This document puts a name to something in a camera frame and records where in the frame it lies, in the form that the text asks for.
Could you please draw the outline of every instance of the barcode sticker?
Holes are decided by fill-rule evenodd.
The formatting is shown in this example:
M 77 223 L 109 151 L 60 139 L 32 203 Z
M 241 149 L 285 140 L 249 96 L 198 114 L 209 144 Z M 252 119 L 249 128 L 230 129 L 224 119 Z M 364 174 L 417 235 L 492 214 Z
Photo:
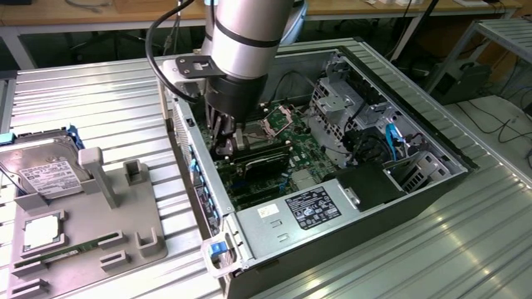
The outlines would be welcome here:
M 53 194 L 80 186 L 80 180 L 66 161 L 20 170 L 36 192 Z

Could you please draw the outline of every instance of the corrugated metal surface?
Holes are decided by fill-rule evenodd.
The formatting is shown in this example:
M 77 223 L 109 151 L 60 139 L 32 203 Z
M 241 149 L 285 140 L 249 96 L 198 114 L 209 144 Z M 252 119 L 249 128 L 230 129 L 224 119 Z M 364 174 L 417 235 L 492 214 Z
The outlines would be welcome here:
M 478 31 L 532 63 L 532 22 L 525 19 L 481 20 Z
M 257 297 L 529 296 L 532 196 L 525 185 L 370 49 L 350 40 L 325 43 L 334 44 L 349 47 L 481 170 L 414 220 Z M 140 158 L 149 165 L 154 182 L 169 256 L 85 287 L 76 297 L 106 298 L 109 293 L 118 298 L 221 297 L 198 254 L 200 235 L 164 139 L 156 92 L 154 78 L 141 60 L 29 71 L 18 77 L 14 132 L 46 130 L 72 122 L 86 145 L 105 149 L 105 169 Z M 6 185 L 0 198 L 0 298 L 5 296 L 14 211 L 6 196 L 10 192 Z
M 350 49 L 480 170 L 417 218 L 256 298 L 530 298 L 529 188 L 380 55 Z
M 104 169 L 138 158 L 149 166 L 168 257 L 76 291 L 76 298 L 221 298 L 198 253 L 200 233 L 162 126 L 157 87 L 146 62 L 133 60 L 21 72 L 10 127 L 14 133 L 72 123 L 86 147 L 102 149 Z M 0 197 L 0 298 L 5 298 L 14 203 Z

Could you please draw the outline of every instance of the warning label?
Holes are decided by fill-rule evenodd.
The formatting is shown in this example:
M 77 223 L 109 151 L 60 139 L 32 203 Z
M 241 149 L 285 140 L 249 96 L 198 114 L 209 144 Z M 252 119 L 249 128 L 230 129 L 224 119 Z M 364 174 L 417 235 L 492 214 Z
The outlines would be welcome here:
M 42 195 L 80 186 L 80 180 L 66 161 L 20 170 L 33 189 Z
M 322 187 L 285 200 L 298 226 L 308 230 L 341 215 Z

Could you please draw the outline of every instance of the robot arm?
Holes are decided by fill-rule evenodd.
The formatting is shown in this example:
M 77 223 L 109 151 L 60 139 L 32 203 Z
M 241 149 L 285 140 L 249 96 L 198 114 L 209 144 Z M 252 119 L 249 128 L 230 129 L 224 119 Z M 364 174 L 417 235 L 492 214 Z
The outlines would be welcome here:
M 304 0 L 220 0 L 214 9 L 212 20 L 206 7 L 202 56 L 194 57 L 192 64 L 172 61 L 172 65 L 182 77 L 206 79 L 204 98 L 213 151 L 226 156 L 245 147 L 241 131 L 246 116 L 257 108 L 277 47 L 297 36 L 306 4 Z M 192 65 L 208 71 L 192 70 Z M 164 68 L 165 73 L 176 69 Z

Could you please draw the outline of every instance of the wooden tabletop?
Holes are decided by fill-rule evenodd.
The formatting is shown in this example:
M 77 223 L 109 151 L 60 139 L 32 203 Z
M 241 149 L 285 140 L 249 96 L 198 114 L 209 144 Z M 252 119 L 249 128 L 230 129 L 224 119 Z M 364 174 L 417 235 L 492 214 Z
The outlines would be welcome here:
M 100 3 L 101 0 L 84 0 L 82 3 Z M 182 11 L 182 19 L 204 19 L 204 1 L 194 3 Z M 373 6 L 362 0 L 308 0 L 308 15 L 333 14 L 389 14 L 401 13 L 405 6 L 377 2 Z M 429 0 L 421 5 L 412 5 L 409 12 L 424 11 Z M 516 0 L 502 0 L 506 9 L 521 7 Z M 464 7 L 453 0 L 440 0 L 434 11 L 474 11 L 486 7 Z M 102 7 L 101 13 L 68 5 L 64 0 L 33 0 L 32 5 L 0 6 L 0 20 L 5 26 L 86 24 L 106 22 L 153 21 L 162 12 L 138 12 L 120 14 L 113 6 Z

